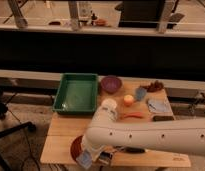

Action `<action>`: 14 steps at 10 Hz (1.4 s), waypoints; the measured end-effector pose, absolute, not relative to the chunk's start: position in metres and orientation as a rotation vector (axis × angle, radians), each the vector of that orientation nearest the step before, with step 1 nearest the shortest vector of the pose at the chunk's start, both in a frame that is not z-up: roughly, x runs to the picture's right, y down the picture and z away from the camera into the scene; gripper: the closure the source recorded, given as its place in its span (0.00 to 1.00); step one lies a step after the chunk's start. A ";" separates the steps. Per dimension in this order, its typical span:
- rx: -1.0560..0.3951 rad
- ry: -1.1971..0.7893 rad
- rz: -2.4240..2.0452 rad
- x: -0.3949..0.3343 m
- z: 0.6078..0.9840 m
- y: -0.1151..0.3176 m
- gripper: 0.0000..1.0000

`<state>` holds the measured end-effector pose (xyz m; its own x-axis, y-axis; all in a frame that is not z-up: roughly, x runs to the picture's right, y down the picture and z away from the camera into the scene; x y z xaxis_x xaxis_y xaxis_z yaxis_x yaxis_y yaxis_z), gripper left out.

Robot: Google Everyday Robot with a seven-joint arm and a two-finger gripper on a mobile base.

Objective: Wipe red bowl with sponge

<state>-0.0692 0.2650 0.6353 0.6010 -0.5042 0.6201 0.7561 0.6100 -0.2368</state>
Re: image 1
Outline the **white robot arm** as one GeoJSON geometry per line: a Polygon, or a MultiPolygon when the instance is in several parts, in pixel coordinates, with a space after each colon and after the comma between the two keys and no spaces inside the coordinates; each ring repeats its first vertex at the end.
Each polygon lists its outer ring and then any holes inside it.
{"type": "Polygon", "coordinates": [[[119,123],[114,105],[102,103],[83,138],[96,159],[106,146],[124,146],[205,156],[205,119],[119,123]]]}

